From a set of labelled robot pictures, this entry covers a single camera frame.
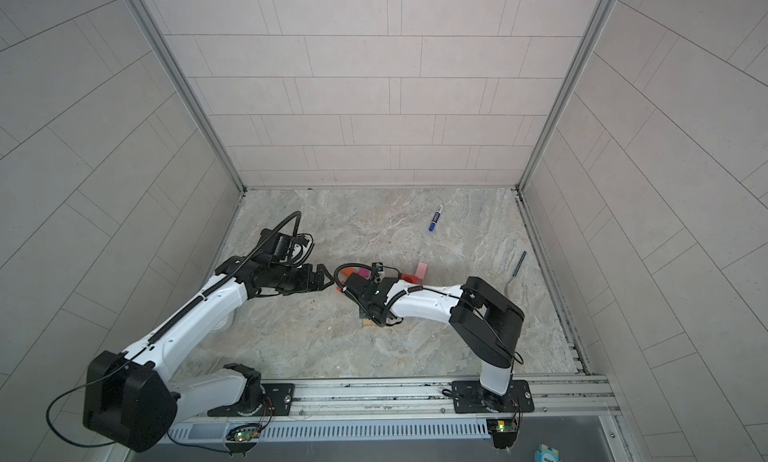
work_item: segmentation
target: side wall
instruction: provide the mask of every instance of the side wall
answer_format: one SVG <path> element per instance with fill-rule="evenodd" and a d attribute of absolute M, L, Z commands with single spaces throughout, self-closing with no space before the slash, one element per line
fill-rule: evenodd
<path fill-rule="evenodd" d="M 123 0 L 0 10 L 0 460 L 80 461 L 45 408 L 197 291 L 238 193 Z"/>
<path fill-rule="evenodd" d="M 524 188 L 646 460 L 768 454 L 768 0 L 619 0 Z"/>
<path fill-rule="evenodd" d="M 250 187 L 513 185 L 596 0 L 146 0 Z"/>

